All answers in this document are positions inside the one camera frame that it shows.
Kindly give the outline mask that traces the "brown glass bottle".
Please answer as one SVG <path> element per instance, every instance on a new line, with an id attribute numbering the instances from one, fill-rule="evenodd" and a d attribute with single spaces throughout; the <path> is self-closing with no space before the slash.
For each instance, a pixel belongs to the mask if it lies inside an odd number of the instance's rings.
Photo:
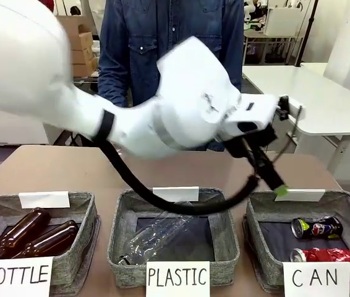
<path id="1" fill-rule="evenodd" d="M 66 252 L 75 240 L 79 227 L 73 220 L 55 227 L 28 243 L 13 259 L 58 256 Z"/>
<path id="2" fill-rule="evenodd" d="M 51 215 L 42 208 L 34 208 L 0 237 L 0 259 L 10 259 L 48 226 Z"/>

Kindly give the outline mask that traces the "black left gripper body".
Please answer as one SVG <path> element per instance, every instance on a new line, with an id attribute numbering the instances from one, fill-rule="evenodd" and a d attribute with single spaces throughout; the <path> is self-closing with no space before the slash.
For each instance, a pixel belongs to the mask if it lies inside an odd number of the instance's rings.
<path id="1" fill-rule="evenodd" d="M 272 125 L 264 130 L 236 136 L 224 141 L 225 149 L 234 158 L 246 158 L 254 169 L 271 166 L 272 161 L 263 151 L 263 147 L 271 144 L 277 139 Z"/>

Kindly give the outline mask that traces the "dark blue crushed can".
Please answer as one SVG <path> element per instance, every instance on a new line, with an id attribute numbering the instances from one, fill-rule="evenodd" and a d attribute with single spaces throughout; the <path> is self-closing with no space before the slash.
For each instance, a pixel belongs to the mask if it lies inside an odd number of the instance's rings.
<path id="1" fill-rule="evenodd" d="M 343 225 L 336 217 L 294 218 L 291 230 L 297 239 L 333 239 L 343 234 Z"/>

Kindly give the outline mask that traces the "white box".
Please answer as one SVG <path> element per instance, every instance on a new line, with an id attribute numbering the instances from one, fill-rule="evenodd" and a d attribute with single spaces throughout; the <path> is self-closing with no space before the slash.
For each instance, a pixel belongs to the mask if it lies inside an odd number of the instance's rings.
<path id="1" fill-rule="evenodd" d="M 299 27 L 300 10 L 287 7 L 268 9 L 264 34 L 268 37 L 291 37 Z"/>

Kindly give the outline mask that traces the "white paper sign CAN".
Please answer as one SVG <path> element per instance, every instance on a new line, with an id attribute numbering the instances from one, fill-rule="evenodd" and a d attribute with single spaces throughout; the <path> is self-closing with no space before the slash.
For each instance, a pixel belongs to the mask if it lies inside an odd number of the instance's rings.
<path id="1" fill-rule="evenodd" d="M 284 297 L 350 297 L 349 262 L 284 262 Z"/>

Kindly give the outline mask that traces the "grey fabric basket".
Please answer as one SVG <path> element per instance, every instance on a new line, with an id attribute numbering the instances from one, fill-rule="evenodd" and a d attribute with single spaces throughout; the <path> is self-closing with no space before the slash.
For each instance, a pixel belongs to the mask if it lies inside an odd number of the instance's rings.
<path id="1" fill-rule="evenodd" d="M 76 297 L 85 283 L 100 229 L 95 196 L 89 192 L 70 192 L 69 208 L 49 209 L 51 226 L 73 220 L 79 232 L 70 249 L 53 259 L 49 297 Z M 0 236 L 25 214 L 18 195 L 0 196 Z"/>
<path id="2" fill-rule="evenodd" d="M 160 209 L 144 201 L 133 190 L 126 190 L 119 196 L 107 249 L 107 260 L 117 287 L 135 288 L 145 284 L 144 265 L 121 265 L 119 260 L 125 254 L 126 244 L 160 213 Z M 210 285 L 226 286 L 233 283 L 239 256 L 233 217 L 230 211 L 225 211 L 194 219 L 184 234 L 178 234 L 156 259 L 208 261 Z"/>
<path id="3" fill-rule="evenodd" d="M 293 235 L 293 219 L 314 222 L 328 217 L 335 217 L 342 224 L 339 238 L 297 239 Z M 256 192 L 247 202 L 243 224 L 258 282 L 268 293 L 283 294 L 282 263 L 290 261 L 293 249 L 350 250 L 350 193 L 327 191 L 318 202 L 301 202 L 277 201 L 272 192 Z"/>

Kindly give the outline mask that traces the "white paper sign PLASTIC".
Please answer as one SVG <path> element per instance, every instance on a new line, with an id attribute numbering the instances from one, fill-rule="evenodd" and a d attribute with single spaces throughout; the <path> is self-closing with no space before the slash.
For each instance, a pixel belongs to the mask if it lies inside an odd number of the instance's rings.
<path id="1" fill-rule="evenodd" d="M 146 297 L 210 297 L 210 262 L 147 262 Z"/>

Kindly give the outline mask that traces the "black tripod pole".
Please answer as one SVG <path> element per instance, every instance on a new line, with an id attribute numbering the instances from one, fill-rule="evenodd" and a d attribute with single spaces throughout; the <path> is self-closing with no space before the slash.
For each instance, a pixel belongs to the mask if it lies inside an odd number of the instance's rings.
<path id="1" fill-rule="evenodd" d="M 303 57 L 303 54 L 304 54 L 304 51 L 305 51 L 305 47 L 307 45 L 307 41 L 309 39 L 309 35 L 310 35 L 311 28 L 312 28 L 312 24 L 314 22 L 315 13 L 316 13 L 317 6 L 318 6 L 318 1 L 319 0 L 314 0 L 314 4 L 312 6 L 312 10 L 311 10 L 311 13 L 310 13 L 310 17 L 309 17 L 309 21 L 308 21 L 308 24 L 307 24 L 307 28 L 305 30 L 305 35 L 304 35 L 303 41 L 302 41 L 301 46 L 300 46 L 299 54 L 298 54 L 297 59 L 296 59 L 296 63 L 295 63 L 296 67 L 300 67 L 301 66 L 302 57 Z"/>

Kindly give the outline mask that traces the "red crushed can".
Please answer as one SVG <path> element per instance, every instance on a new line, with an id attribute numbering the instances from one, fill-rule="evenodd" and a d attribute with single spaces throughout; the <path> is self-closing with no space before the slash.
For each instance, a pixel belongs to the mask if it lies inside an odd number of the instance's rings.
<path id="1" fill-rule="evenodd" d="M 290 255 L 291 262 L 350 262 L 350 250 L 347 249 L 312 249 L 292 250 Z"/>

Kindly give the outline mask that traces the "blank white card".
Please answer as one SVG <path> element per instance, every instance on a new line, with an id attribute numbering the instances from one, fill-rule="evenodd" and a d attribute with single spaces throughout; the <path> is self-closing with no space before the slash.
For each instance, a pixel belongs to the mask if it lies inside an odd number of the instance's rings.
<path id="1" fill-rule="evenodd" d="M 34 209 L 36 207 L 61 209 L 70 207 L 68 191 L 20 192 L 18 197 L 23 209 Z"/>
<path id="2" fill-rule="evenodd" d="M 168 202 L 197 202 L 199 200 L 198 186 L 154 187 L 152 192 Z"/>
<path id="3" fill-rule="evenodd" d="M 276 202 L 318 202 L 324 195 L 324 189 L 288 189 L 285 194 L 277 195 Z"/>

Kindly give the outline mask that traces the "metal rack table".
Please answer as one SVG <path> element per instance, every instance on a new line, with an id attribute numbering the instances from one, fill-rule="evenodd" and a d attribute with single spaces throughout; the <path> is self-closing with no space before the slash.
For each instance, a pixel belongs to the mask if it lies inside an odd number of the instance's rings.
<path id="1" fill-rule="evenodd" d="M 243 66 L 289 65 L 298 58 L 304 36 L 268 36 L 252 29 L 244 32 Z"/>

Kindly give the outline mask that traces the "clear plastic bottle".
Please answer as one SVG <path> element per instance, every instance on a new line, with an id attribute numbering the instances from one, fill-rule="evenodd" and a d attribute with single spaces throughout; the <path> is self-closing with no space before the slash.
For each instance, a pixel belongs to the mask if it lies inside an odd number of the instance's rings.
<path id="1" fill-rule="evenodd" d="M 185 231 L 196 216 L 161 212 L 125 243 L 118 265 L 144 265 L 153 259 L 181 232 Z"/>

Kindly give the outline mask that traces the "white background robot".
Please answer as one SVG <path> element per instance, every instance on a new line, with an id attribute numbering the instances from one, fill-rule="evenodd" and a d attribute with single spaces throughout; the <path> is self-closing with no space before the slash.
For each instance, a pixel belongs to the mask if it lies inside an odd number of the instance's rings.
<path id="1" fill-rule="evenodd" d="M 244 0 L 244 30 L 250 28 L 250 22 L 267 14 L 268 0 Z"/>

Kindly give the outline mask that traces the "closed cardboard box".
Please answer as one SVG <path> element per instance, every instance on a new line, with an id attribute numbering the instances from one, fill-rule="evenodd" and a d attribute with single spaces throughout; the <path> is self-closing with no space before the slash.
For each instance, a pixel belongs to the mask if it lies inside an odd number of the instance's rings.
<path id="1" fill-rule="evenodd" d="M 85 64 L 73 64 L 72 73 L 74 77 L 89 77 L 98 68 L 98 59 L 93 58 L 87 61 Z"/>
<path id="2" fill-rule="evenodd" d="M 94 57 L 95 56 L 91 48 L 71 51 L 72 64 L 86 64 L 87 62 L 92 60 Z"/>

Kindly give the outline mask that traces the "open cardboard box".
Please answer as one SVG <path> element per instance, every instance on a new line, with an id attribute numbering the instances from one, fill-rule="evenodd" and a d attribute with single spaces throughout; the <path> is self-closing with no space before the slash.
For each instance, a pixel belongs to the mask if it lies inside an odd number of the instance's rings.
<path id="1" fill-rule="evenodd" d="M 74 51 L 82 51 L 91 48 L 93 44 L 92 32 L 87 19 L 81 15 L 56 17 L 67 33 L 70 48 Z"/>

